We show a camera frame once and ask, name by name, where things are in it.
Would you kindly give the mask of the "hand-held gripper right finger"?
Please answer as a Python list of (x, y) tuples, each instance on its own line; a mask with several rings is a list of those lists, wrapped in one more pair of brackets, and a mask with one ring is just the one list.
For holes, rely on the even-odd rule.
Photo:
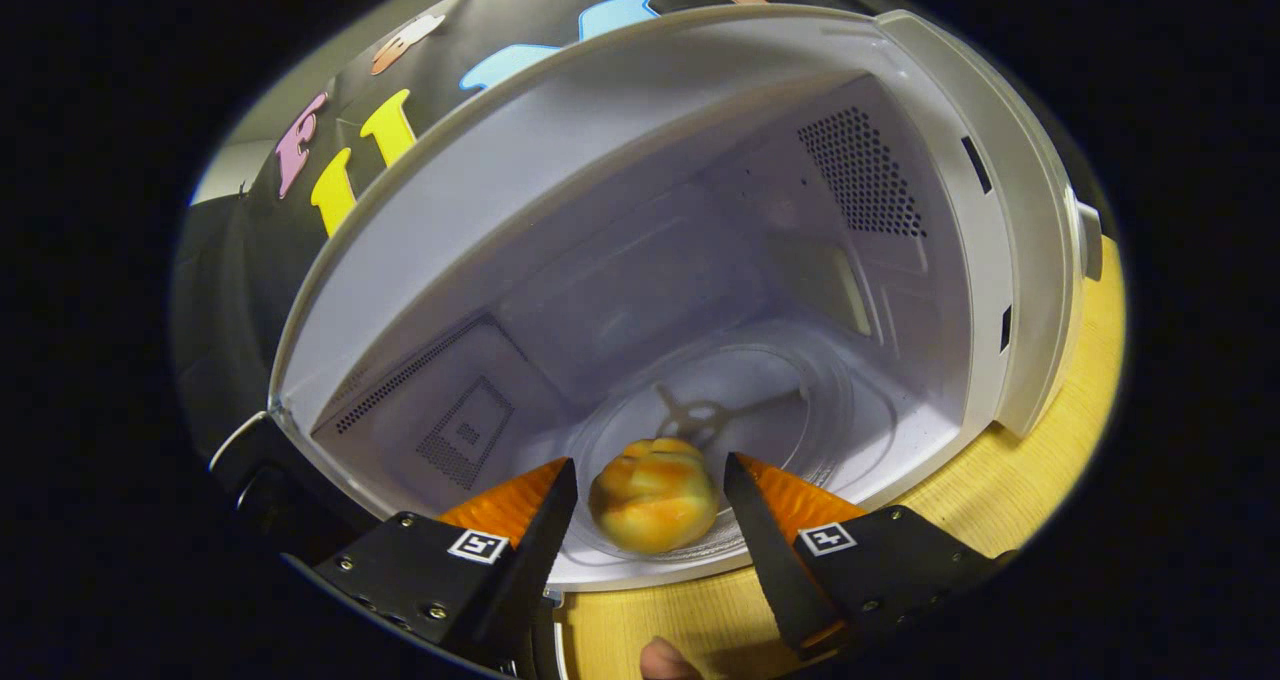
[(868, 511), (741, 452), (726, 457), (724, 494), (780, 635), (800, 660), (876, 645), (1016, 556), (982, 555), (906, 506)]

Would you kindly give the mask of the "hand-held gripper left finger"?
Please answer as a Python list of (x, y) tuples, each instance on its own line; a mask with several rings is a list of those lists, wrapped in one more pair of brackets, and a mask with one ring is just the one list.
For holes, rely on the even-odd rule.
[(401, 512), (316, 563), (314, 583), (463, 668), (562, 668), (548, 579), (579, 498), (562, 457), (430, 519)]

